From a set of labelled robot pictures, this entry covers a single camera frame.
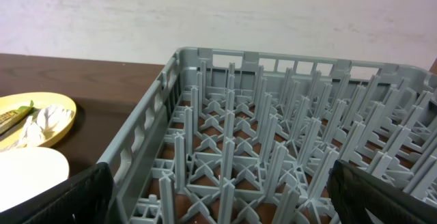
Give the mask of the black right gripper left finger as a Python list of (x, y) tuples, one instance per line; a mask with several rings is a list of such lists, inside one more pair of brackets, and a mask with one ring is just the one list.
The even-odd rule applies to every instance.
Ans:
[(107, 163), (97, 163), (1, 213), (1, 224), (104, 223), (113, 192)]

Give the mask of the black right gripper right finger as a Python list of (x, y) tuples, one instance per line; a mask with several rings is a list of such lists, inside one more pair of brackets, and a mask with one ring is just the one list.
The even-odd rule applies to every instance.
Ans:
[(342, 223), (435, 223), (436, 208), (344, 161), (329, 171), (327, 191)]

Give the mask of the pale pink bowl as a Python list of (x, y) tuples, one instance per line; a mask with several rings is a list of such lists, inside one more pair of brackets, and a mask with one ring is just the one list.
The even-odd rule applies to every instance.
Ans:
[(68, 179), (67, 158), (51, 148), (1, 153), (1, 211), (21, 204)]

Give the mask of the white tissue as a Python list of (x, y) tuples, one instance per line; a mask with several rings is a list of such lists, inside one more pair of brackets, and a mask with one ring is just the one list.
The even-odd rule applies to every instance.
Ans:
[(73, 120), (73, 116), (73, 110), (65, 109), (60, 104), (52, 104), (40, 109), (25, 120), (18, 140), (1, 149), (1, 151), (40, 146), (47, 142), (49, 138), (53, 138), (56, 134), (65, 130)]

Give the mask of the yellow round plate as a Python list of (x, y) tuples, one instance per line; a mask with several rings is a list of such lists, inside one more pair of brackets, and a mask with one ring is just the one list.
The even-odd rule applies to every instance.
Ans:
[(76, 104), (75, 102), (63, 95), (52, 92), (27, 92), (21, 94), (13, 94), (9, 96), (1, 97), (1, 114), (17, 109), (21, 106), (28, 105), (30, 101), (33, 101), (33, 109), (23, 120), (13, 126), (4, 134), (1, 134), (1, 149), (5, 148), (8, 145), (11, 145), (15, 140), (18, 140), (20, 133), (23, 130), (23, 126), (25, 124), (25, 120), (34, 113), (38, 112), (40, 109), (48, 107), (52, 104), (60, 104), (65, 109), (73, 110), (74, 116), (73, 120), (67, 125), (65, 130), (61, 131), (59, 134), (56, 134), (53, 138), (49, 138), (47, 142), (43, 143), (40, 146), (36, 147), (46, 147), (49, 148), (59, 142), (71, 129), (74, 119), (76, 116)]

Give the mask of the green snack wrapper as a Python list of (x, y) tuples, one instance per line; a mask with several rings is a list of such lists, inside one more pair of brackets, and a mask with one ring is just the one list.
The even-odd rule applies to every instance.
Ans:
[(33, 109), (33, 101), (28, 105), (21, 106), (17, 109), (7, 111), (1, 114), (1, 128), (0, 133), (4, 134), (21, 120), (23, 120)]

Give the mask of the grey plastic dishwasher rack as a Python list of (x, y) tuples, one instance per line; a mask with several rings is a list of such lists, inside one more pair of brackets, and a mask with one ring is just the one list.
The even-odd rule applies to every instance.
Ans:
[(341, 159), (436, 207), (436, 76), (180, 48), (101, 156), (108, 223), (338, 223)]

